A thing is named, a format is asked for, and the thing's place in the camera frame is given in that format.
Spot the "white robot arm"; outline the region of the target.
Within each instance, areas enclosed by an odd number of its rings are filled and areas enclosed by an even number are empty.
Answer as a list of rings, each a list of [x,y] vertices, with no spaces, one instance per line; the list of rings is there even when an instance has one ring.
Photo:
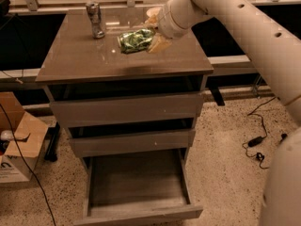
[[[301,41],[248,0],[170,0],[155,24],[175,40],[212,17],[227,28],[297,124],[273,156],[259,226],[301,226]]]

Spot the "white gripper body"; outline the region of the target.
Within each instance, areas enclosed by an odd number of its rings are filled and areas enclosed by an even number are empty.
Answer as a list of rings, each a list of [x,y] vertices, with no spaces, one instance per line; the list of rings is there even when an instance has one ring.
[[[158,13],[158,29],[169,39],[178,39],[187,33],[191,26],[190,0],[169,0]]]

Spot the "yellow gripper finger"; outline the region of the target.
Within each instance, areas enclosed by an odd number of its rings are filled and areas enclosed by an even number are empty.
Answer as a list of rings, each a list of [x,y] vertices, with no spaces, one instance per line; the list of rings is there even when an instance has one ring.
[[[166,37],[164,37],[161,34],[156,34],[153,37],[150,47],[148,48],[147,52],[150,54],[159,53],[161,51],[164,51],[171,44],[172,44],[171,40],[168,40]]]
[[[158,26],[157,16],[155,14],[151,15],[144,23],[144,26],[156,28]]]

